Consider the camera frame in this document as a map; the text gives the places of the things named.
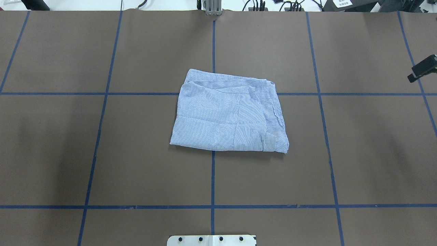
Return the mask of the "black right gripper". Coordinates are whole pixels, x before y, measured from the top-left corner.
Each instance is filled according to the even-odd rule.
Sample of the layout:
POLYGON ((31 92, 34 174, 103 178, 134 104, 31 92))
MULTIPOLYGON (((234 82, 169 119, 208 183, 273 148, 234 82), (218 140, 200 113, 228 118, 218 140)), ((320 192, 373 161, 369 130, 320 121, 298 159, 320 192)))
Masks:
POLYGON ((431 73, 437 73, 437 56, 435 54, 428 56, 412 68, 412 73, 407 76, 410 83, 413 83, 423 76, 431 73))

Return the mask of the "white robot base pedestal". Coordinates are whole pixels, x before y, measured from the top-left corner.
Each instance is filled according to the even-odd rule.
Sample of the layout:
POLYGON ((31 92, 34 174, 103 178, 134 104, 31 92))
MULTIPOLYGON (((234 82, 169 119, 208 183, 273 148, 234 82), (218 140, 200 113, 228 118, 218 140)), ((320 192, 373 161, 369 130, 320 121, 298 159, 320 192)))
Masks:
POLYGON ((255 235, 173 235, 167 246, 256 246, 255 235))

